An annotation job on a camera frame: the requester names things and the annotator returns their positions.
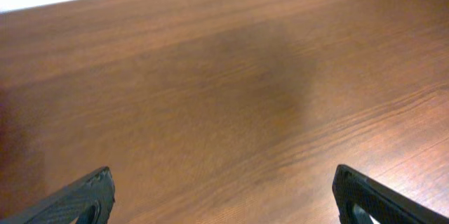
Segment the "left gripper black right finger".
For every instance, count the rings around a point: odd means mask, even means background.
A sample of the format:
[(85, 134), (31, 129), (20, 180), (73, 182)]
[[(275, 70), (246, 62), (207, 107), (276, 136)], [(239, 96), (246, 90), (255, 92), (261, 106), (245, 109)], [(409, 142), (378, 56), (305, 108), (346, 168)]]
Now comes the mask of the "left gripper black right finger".
[(350, 166), (337, 166), (332, 185), (341, 224), (448, 224), (448, 218)]

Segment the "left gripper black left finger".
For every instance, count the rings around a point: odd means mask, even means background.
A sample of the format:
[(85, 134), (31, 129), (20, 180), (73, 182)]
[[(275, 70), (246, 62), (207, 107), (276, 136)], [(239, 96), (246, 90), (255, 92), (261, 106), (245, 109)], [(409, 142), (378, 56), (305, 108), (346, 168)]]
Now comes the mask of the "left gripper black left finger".
[(107, 224), (115, 203), (110, 168), (100, 167), (1, 224)]

